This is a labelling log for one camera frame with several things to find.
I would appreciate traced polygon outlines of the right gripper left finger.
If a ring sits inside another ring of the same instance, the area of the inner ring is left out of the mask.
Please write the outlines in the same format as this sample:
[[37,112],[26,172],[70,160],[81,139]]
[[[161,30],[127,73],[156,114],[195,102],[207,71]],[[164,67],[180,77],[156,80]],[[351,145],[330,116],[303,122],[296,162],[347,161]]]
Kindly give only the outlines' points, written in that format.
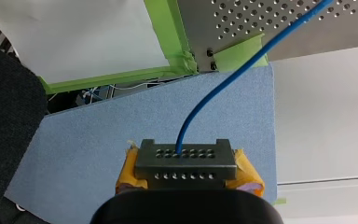
[[135,177],[135,163],[139,148],[134,141],[129,141],[130,147],[126,150],[126,159],[116,183],[116,194],[137,189],[148,189],[147,181]]

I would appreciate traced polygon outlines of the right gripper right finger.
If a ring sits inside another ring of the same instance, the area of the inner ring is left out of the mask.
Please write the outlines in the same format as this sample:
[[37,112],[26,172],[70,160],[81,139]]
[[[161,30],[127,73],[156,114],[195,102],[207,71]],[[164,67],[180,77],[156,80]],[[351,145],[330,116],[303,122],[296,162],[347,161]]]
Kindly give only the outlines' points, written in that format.
[[265,182],[249,161],[242,149],[234,151],[234,160],[237,165],[236,178],[226,182],[227,189],[238,189],[263,197]]

